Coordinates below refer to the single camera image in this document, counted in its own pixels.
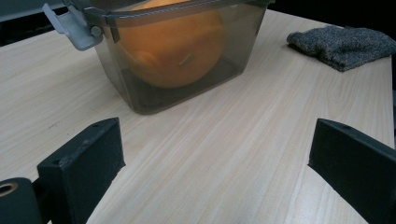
container lid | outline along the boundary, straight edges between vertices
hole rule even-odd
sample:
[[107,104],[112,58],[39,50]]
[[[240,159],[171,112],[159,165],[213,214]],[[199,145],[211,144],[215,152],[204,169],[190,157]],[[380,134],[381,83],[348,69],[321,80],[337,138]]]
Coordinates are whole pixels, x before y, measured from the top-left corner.
[[134,9],[147,2],[143,0],[64,0],[67,7],[73,6],[79,10],[89,25],[118,28],[169,20],[241,3],[266,7],[275,0],[178,0],[174,1],[178,3],[160,7]]
[[56,15],[48,4],[44,13],[55,30],[65,34],[78,50],[89,49],[103,40],[102,28],[133,27],[189,16],[242,3],[267,7],[275,0],[163,0],[170,4],[139,9],[144,0],[64,0],[69,9]]

container clip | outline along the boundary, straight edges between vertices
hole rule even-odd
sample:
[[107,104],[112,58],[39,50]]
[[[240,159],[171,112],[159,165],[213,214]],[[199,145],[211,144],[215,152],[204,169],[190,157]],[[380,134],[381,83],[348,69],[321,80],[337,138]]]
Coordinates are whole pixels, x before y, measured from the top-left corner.
[[55,30],[59,34],[65,34],[76,49],[90,49],[102,42],[102,29],[98,26],[89,27],[82,13],[75,7],[67,7],[69,11],[59,16],[47,3],[42,8]]

plastic container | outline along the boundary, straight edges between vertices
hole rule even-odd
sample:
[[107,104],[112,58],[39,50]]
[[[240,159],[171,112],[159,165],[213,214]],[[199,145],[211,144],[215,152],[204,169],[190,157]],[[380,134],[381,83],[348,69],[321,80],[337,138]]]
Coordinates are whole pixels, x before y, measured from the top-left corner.
[[154,114],[240,75],[269,3],[64,0],[61,16],[43,8],[77,49],[95,46],[133,111]]

wood grain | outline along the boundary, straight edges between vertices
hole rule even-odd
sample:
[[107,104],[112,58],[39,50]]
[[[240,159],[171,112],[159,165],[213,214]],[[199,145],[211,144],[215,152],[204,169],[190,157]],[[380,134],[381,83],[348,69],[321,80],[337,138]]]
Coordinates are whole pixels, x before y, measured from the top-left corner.
[[345,73],[287,47],[323,26],[268,10],[241,76],[152,116],[132,112],[94,49],[50,32],[0,48],[0,179],[88,125],[120,118],[124,167],[89,223],[365,223],[312,169],[317,118],[394,147],[390,58]]

gray cloth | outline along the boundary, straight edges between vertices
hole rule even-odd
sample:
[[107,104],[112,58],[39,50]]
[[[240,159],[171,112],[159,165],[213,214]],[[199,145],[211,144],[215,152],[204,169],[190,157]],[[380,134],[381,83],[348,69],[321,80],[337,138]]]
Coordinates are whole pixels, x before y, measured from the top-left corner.
[[325,26],[289,34],[290,47],[345,72],[396,53],[396,41],[367,28]]

